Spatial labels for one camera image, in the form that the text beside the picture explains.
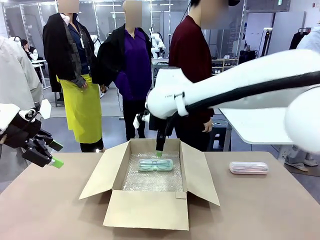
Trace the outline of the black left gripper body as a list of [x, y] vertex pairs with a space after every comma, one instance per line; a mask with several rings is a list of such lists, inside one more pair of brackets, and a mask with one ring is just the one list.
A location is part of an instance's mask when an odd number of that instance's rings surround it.
[[13, 149], [25, 148], [27, 142], [41, 130], [41, 125], [40, 120], [34, 119], [34, 122], [28, 122], [21, 116], [15, 116], [4, 132], [6, 135], [4, 144]]

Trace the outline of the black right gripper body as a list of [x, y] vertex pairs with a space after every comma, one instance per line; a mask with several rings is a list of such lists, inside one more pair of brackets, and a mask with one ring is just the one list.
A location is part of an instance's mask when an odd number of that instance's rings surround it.
[[167, 119], [161, 119], [154, 115], [150, 115], [149, 118], [149, 130], [156, 131], [159, 137], [169, 137], [172, 135], [174, 129], [174, 123], [171, 117]]

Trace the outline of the maroon person's left hand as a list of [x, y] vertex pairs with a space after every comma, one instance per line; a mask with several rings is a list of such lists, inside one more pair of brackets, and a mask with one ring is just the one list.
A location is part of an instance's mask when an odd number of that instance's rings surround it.
[[204, 123], [204, 130], [203, 133], [209, 133], [212, 131], [213, 128], [213, 121], [210, 119], [208, 122]]

